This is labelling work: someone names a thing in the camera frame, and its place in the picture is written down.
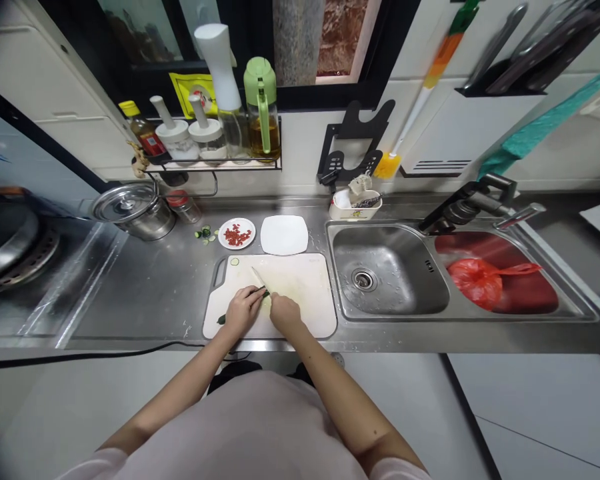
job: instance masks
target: window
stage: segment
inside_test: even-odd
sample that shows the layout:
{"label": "window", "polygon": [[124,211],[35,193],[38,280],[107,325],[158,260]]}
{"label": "window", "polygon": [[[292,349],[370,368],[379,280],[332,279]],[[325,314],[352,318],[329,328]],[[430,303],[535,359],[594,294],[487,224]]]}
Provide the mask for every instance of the window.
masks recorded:
{"label": "window", "polygon": [[181,115],[169,72],[208,73],[193,40],[206,23],[229,26],[243,94],[247,61],[267,58],[282,111],[375,108],[419,0],[40,0],[118,103],[153,112],[152,95]]}

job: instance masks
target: white plate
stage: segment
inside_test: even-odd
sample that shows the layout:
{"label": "white plate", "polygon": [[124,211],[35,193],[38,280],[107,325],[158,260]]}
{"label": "white plate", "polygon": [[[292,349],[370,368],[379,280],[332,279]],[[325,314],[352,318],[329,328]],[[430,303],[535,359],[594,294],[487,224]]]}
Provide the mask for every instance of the white plate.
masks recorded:
{"label": "white plate", "polygon": [[[233,225],[237,225],[238,228],[240,229],[240,233],[246,233],[247,230],[251,230],[251,236],[246,239],[242,245],[230,245],[229,242],[227,242],[227,239],[225,238],[225,232],[227,231],[227,229],[229,230],[233,230]],[[251,220],[247,220],[247,219],[231,219],[231,220],[227,220],[226,222],[224,222],[222,224],[222,227],[219,228],[218,231],[218,240],[220,242],[220,245],[222,245],[224,248],[228,249],[228,250],[241,250],[245,247],[247,247],[249,244],[251,244],[251,242],[253,241],[253,239],[255,238],[255,225],[253,224],[253,222]]]}
{"label": "white plate", "polygon": [[274,215],[262,222],[260,243],[265,253],[295,255],[307,250],[309,231],[304,218],[297,215]]}

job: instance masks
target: cutting board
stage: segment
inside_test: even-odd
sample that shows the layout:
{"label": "cutting board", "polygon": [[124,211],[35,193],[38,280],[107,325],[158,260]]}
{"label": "cutting board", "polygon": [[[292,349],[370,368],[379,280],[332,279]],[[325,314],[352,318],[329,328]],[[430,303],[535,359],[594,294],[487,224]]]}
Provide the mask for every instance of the cutting board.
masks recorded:
{"label": "cutting board", "polygon": [[[205,323],[202,332],[211,339],[220,330],[218,318],[227,312],[235,292],[249,285],[257,285],[251,268],[254,267],[271,291],[286,295],[300,305],[302,320],[316,338],[330,336],[336,328],[337,319],[327,260],[320,253],[302,253],[289,257],[276,255],[231,255],[220,269],[225,269],[224,282],[209,295]],[[262,300],[258,317],[246,339],[283,338],[269,319],[271,298]]]}

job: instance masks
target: person's left hand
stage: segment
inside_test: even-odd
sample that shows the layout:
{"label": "person's left hand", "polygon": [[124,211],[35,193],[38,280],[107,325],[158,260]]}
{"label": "person's left hand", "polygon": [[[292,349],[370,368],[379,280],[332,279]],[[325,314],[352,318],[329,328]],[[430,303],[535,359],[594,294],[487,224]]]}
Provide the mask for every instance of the person's left hand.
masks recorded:
{"label": "person's left hand", "polygon": [[232,332],[236,341],[253,326],[262,296],[266,291],[266,289],[258,290],[258,287],[251,285],[235,293],[227,309],[227,321],[223,328]]}

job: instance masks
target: faucet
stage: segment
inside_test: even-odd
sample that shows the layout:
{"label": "faucet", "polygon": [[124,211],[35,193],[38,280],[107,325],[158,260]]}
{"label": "faucet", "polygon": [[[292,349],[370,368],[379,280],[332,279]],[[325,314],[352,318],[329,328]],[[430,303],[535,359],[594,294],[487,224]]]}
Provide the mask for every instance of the faucet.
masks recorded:
{"label": "faucet", "polygon": [[[489,188],[501,191],[498,198],[489,195]],[[511,207],[517,183],[494,173],[487,173],[478,181],[464,184],[438,208],[422,220],[418,228],[428,235],[443,235],[455,230],[458,225],[466,225],[481,211],[486,211],[502,220],[493,224],[503,231],[516,223],[546,211],[539,203],[532,203],[520,211]]]}

